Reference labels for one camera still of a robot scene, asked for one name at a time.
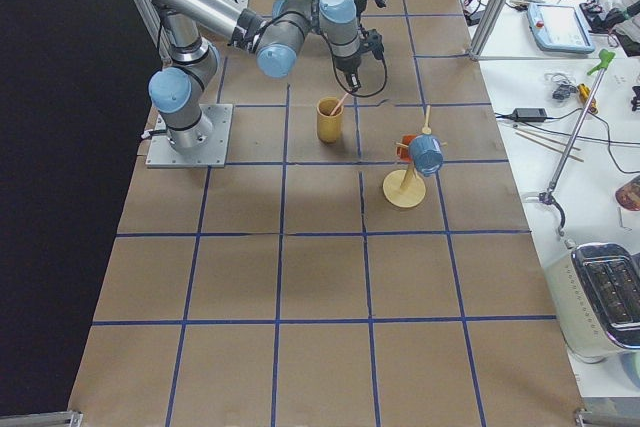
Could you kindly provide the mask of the black power adapter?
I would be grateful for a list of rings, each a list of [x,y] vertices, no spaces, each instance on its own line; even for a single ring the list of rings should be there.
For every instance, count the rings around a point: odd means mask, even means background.
[[[515,108],[512,112],[514,120],[517,122],[542,123],[548,119],[544,108]]]

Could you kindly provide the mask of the wooden chopstick on desk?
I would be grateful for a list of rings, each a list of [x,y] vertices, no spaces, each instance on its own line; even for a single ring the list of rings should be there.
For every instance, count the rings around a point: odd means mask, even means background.
[[[528,141],[530,141],[530,142],[533,142],[533,143],[535,143],[536,145],[539,145],[539,146],[541,146],[541,147],[544,147],[544,148],[546,148],[546,149],[549,149],[549,150],[551,150],[551,151],[553,151],[553,152],[560,153],[560,154],[564,154],[564,153],[565,153],[564,149],[560,149],[560,148],[558,148],[558,147],[555,147],[555,146],[553,146],[551,143],[548,143],[548,142],[546,142],[546,141],[542,141],[542,140],[536,139],[535,137],[533,137],[533,136],[531,136],[531,135],[527,135],[527,134],[525,134],[524,132],[516,131],[516,132],[515,132],[515,134],[516,134],[517,136],[519,136],[519,137],[523,138],[523,139],[526,139],[526,140],[528,140]],[[578,157],[578,156],[576,156],[576,155],[573,155],[573,154],[571,154],[571,153],[569,153],[569,154],[568,154],[568,158],[569,158],[569,159],[572,159],[572,160],[574,160],[574,161],[577,161],[577,162],[581,162],[581,163],[583,163],[583,162],[584,162],[584,159],[582,159],[582,158],[580,158],[580,157]]]

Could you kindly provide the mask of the wooden mug tree stand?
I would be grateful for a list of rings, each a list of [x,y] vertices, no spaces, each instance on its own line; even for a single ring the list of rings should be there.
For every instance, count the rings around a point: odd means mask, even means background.
[[[428,105],[426,107],[424,125],[421,132],[416,134],[416,136],[421,134],[434,135],[429,124],[430,114],[431,106]],[[416,207],[424,200],[427,191],[424,182],[424,179],[427,177],[424,177],[416,170],[411,160],[407,163],[408,166],[404,170],[399,169],[390,172],[384,178],[382,184],[385,198],[391,204],[400,208]]]

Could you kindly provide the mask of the bamboo chopstick holder cup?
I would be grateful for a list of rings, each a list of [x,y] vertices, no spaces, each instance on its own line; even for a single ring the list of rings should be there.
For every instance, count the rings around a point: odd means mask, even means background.
[[[335,97],[319,100],[316,109],[316,133],[320,141],[335,143],[342,135],[342,115],[344,108]]]

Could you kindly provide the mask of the blue mug on stand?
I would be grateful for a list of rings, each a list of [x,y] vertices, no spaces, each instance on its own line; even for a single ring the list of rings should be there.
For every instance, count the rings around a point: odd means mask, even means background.
[[[409,143],[409,155],[416,170],[424,177],[435,174],[444,163],[439,140],[432,134],[421,134]]]

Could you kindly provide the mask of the blue teach pendant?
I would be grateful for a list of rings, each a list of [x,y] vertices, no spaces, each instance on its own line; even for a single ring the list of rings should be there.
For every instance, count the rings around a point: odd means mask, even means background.
[[[584,16],[571,5],[530,4],[527,20],[543,51],[590,54],[595,50]]]

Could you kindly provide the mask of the silver toaster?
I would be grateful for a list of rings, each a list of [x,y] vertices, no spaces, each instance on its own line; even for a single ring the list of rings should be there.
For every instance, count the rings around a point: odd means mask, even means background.
[[[585,363],[639,350],[639,264],[624,247],[594,242],[544,269],[570,352]]]

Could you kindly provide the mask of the red mug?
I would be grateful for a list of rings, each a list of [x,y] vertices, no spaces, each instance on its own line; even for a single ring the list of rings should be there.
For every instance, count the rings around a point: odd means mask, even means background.
[[[409,145],[415,139],[415,134],[404,135],[400,142],[396,143],[396,155],[403,162],[409,162],[411,155],[409,153]]]

